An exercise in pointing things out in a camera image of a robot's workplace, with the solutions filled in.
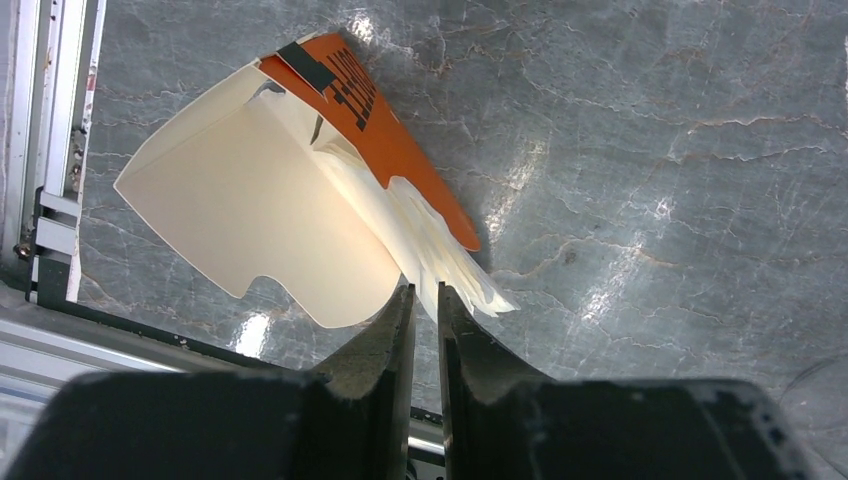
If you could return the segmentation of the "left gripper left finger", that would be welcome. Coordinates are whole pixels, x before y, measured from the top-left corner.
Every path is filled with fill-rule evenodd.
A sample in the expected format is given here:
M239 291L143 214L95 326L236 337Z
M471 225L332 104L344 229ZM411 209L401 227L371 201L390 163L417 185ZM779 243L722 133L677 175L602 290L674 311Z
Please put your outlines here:
M402 479L415 289L308 370L78 376L41 413L10 479Z

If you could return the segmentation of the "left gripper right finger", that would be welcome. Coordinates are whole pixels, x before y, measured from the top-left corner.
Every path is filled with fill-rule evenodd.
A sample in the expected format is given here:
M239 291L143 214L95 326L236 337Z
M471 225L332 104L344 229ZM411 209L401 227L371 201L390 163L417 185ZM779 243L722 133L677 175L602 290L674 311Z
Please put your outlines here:
M778 405L744 381L559 381L438 290L450 479L810 479Z

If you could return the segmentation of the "coffee filter paper pack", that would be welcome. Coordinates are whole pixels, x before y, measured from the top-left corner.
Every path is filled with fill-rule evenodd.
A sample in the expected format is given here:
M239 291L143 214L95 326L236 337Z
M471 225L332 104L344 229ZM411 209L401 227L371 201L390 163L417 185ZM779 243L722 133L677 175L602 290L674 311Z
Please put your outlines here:
M475 226L342 35L257 59L179 111L115 191L234 297L279 283L320 326L361 323L400 279L490 317L516 304L474 260Z

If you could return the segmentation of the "left aluminium frame post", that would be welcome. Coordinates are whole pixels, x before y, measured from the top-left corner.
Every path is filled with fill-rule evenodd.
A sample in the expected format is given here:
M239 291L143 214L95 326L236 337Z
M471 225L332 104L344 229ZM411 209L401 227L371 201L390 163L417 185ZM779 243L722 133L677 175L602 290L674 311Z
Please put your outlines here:
M79 291L104 1L1 4L1 271L37 305Z

